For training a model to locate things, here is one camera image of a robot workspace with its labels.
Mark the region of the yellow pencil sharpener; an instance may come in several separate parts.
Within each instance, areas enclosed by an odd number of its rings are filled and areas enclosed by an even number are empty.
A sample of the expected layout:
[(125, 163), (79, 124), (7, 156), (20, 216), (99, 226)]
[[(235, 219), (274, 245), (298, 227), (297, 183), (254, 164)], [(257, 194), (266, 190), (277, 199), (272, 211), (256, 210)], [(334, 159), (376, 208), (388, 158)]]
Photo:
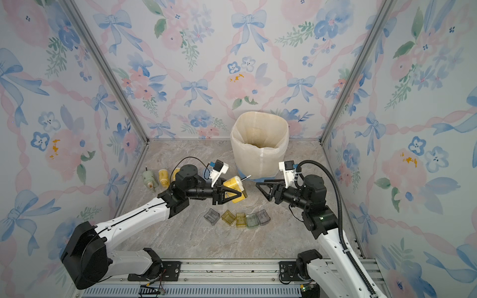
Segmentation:
[(170, 175), (166, 169), (161, 169), (158, 171), (159, 183), (165, 189), (170, 186)]
[(241, 178), (240, 176), (234, 176), (231, 179), (225, 181), (223, 186), (233, 189), (235, 192), (226, 191), (225, 198), (233, 203), (241, 202), (248, 198), (247, 191), (243, 185), (243, 182), (248, 179), (248, 176)]
[(172, 177), (171, 177), (171, 182), (174, 182), (176, 180), (176, 175), (179, 171), (180, 171), (180, 168), (174, 169), (174, 171), (172, 173)]

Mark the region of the yellow tinted tray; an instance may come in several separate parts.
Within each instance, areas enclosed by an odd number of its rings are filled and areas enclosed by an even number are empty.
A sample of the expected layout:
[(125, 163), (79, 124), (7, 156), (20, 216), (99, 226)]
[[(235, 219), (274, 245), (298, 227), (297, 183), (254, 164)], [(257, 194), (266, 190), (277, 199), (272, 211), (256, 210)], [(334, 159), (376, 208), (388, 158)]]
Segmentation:
[(230, 210), (226, 210), (222, 216), (221, 219), (229, 226), (232, 226), (232, 224), (236, 221), (236, 215), (233, 214)]
[(236, 213), (236, 227), (245, 228), (247, 227), (247, 219), (245, 213)]

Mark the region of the clear shavings tray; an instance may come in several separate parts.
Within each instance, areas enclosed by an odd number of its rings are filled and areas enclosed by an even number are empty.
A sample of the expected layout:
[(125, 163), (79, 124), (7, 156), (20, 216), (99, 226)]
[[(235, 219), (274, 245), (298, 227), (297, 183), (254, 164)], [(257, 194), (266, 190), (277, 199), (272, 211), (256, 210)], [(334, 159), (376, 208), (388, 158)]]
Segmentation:
[(221, 219), (220, 213), (210, 208), (204, 215), (204, 218), (212, 225), (215, 226)]

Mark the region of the clear green-tinted tray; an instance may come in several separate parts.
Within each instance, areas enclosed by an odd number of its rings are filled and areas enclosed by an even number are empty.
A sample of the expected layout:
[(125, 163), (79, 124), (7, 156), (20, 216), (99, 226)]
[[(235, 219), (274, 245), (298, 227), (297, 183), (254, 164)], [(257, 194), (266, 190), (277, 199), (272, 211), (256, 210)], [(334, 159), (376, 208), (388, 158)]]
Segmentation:
[(256, 214), (247, 214), (245, 218), (246, 218), (247, 228), (251, 229), (251, 228), (257, 228), (260, 226), (260, 222)]

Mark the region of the yellow pencil sharpener back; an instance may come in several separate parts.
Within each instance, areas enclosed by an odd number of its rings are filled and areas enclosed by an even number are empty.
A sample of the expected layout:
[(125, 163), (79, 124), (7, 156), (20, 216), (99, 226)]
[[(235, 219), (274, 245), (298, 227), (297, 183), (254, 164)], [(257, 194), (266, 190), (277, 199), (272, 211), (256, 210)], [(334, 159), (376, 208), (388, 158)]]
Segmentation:
[(176, 175), (179, 171), (180, 171), (180, 168), (174, 169), (174, 171), (172, 173), (172, 177), (171, 177), (171, 182), (174, 182), (176, 180)]

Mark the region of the yellow pencil sharpener front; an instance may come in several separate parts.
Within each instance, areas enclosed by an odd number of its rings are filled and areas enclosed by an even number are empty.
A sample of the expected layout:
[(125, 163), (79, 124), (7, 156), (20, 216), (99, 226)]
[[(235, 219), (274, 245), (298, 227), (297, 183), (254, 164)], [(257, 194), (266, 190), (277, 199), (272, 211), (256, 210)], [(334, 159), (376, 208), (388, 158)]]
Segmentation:
[(166, 169), (161, 169), (158, 171), (159, 183), (165, 189), (170, 186), (170, 175)]

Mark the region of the pale green pencil sharpener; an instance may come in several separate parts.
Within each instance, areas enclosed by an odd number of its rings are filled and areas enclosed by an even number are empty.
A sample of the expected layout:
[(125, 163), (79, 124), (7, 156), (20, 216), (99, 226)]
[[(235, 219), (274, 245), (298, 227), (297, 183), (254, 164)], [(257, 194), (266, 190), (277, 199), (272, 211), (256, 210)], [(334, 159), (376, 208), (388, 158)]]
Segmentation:
[(159, 186), (154, 172), (149, 170), (147, 167), (145, 167), (145, 171), (142, 173), (142, 178), (144, 185), (151, 191), (155, 191), (155, 189)]

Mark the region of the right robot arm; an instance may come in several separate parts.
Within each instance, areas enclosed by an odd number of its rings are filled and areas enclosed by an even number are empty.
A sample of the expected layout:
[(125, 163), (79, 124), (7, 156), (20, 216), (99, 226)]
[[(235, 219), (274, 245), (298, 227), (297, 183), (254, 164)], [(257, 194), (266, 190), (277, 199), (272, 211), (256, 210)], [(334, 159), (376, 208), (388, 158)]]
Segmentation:
[(289, 186), (286, 180), (265, 180), (256, 187), (264, 197), (276, 204), (303, 210), (303, 224), (325, 250), (337, 273), (317, 250), (298, 254), (296, 267), (305, 280), (312, 280), (330, 298), (384, 298), (386, 294), (371, 279), (364, 265), (351, 249), (339, 218), (326, 205), (324, 180), (307, 175), (302, 187)]

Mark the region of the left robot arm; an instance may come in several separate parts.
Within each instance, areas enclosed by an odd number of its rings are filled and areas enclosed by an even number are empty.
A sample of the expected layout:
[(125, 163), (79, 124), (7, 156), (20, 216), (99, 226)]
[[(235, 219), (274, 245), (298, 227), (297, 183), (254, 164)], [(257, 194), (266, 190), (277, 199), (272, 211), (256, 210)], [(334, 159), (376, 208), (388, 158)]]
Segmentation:
[(228, 166), (219, 160), (212, 165), (209, 180), (199, 175), (195, 165), (182, 166), (170, 186), (143, 206), (96, 225), (88, 221), (79, 224), (60, 257), (75, 287), (87, 289), (124, 274), (158, 280), (165, 267), (153, 249), (127, 252), (116, 248), (145, 228), (176, 216), (192, 200), (211, 199), (213, 205), (221, 205), (242, 197), (240, 183), (233, 185), (222, 178)]

